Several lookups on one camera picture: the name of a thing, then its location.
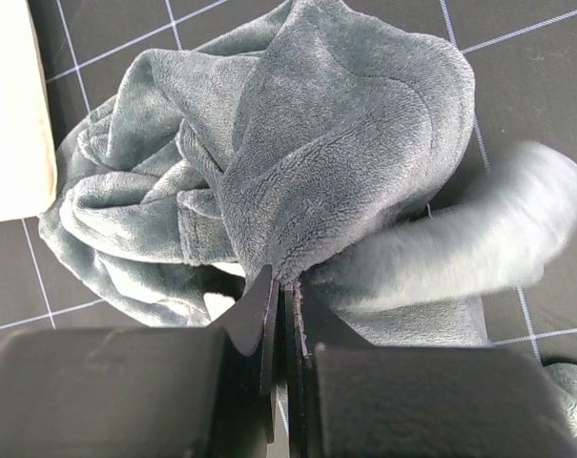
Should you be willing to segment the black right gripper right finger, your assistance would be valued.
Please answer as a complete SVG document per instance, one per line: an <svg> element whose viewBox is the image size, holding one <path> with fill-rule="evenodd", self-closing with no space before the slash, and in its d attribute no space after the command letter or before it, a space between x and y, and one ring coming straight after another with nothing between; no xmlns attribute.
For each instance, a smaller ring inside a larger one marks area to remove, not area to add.
<svg viewBox="0 0 577 458"><path fill-rule="evenodd" d="M577 457L551 382L495 347L375 346L284 291L294 457Z"/></svg>

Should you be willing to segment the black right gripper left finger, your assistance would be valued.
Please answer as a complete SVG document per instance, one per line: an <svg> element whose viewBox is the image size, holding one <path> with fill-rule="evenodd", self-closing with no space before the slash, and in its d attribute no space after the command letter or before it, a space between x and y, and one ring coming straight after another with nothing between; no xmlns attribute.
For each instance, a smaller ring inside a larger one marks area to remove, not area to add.
<svg viewBox="0 0 577 458"><path fill-rule="evenodd" d="M263 457L270 267L205 327L35 330L0 349L0 457Z"/></svg>

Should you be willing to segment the grey fleece zebra-lined pillowcase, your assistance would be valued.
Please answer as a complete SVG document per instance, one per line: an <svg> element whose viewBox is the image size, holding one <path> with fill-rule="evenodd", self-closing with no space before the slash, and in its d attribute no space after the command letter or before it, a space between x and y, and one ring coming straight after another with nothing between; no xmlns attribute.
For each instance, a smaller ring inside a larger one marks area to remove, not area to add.
<svg viewBox="0 0 577 458"><path fill-rule="evenodd" d="M577 228L577 164L516 144L452 206L474 73L449 42L287 1L191 51L142 52L64 139L40 237L151 326L203 326L261 268L368 342L485 346L484 295L531 285Z"/></svg>

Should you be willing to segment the cream rectangular pillow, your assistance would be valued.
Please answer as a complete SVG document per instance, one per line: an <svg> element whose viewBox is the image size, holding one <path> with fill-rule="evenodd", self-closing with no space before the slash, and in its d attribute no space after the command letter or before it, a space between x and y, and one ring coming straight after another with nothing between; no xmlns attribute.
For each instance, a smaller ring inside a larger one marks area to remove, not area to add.
<svg viewBox="0 0 577 458"><path fill-rule="evenodd" d="M46 78L26 1L0 1L0 221L55 200L57 166Z"/></svg>

